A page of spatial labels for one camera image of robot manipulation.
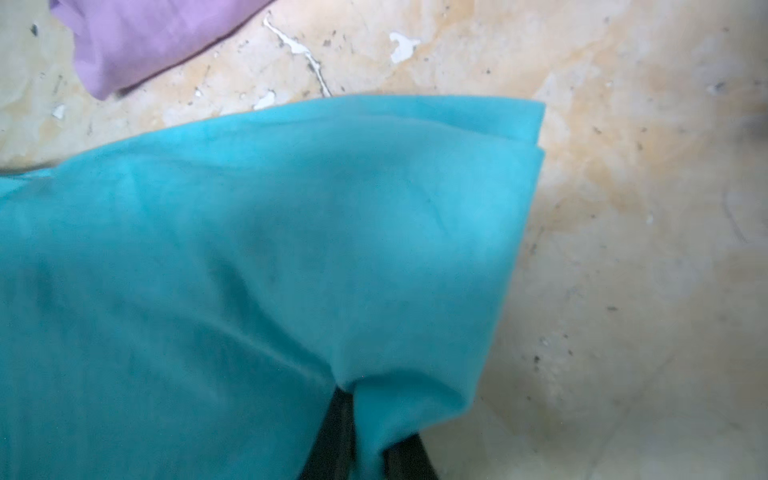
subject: peeling paint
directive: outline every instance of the peeling paint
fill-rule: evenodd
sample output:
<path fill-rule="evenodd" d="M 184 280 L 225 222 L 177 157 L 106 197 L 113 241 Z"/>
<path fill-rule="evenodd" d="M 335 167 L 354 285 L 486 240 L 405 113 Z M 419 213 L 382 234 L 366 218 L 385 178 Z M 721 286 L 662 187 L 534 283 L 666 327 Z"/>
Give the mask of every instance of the peeling paint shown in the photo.
<path fill-rule="evenodd" d="M 51 115 L 56 118 L 56 120 L 64 120 L 64 112 L 67 111 L 67 106 L 64 104 L 56 105 L 56 108 L 53 109 L 51 112 Z"/>
<path fill-rule="evenodd" d="M 408 38 L 396 31 L 389 34 L 389 40 L 397 42 L 397 48 L 395 48 L 395 51 L 390 55 L 392 63 L 400 63 L 401 61 L 408 60 L 413 56 L 413 52 L 416 50 L 416 45 L 422 43 L 422 41 L 417 38 Z"/>
<path fill-rule="evenodd" d="M 288 45 L 290 47 L 290 52 L 292 54 L 304 55 L 306 57 L 306 59 L 310 63 L 310 67 L 312 68 L 312 71 L 315 72 L 317 81 L 320 83 L 320 90 L 323 93 L 323 97 L 332 97 L 331 92 L 328 89 L 328 85 L 326 85 L 326 81 L 323 79 L 323 74 L 320 73 L 320 62 L 318 62 L 315 59 L 315 57 L 312 55 L 312 52 L 306 46 L 300 44 L 298 41 L 292 39 L 288 35 L 282 33 L 277 28 L 273 27 L 268 18 L 266 17 L 264 18 L 262 25 L 264 25 L 269 30 L 271 30 L 275 35 L 277 35 L 277 37 L 280 40 L 282 40 L 284 44 Z"/>
<path fill-rule="evenodd" d="M 258 102 L 253 106 L 254 110 L 261 110 L 263 108 L 271 107 L 272 105 L 275 105 L 275 92 L 272 90 L 269 90 L 266 95 L 264 95 L 262 98 L 259 99 Z"/>

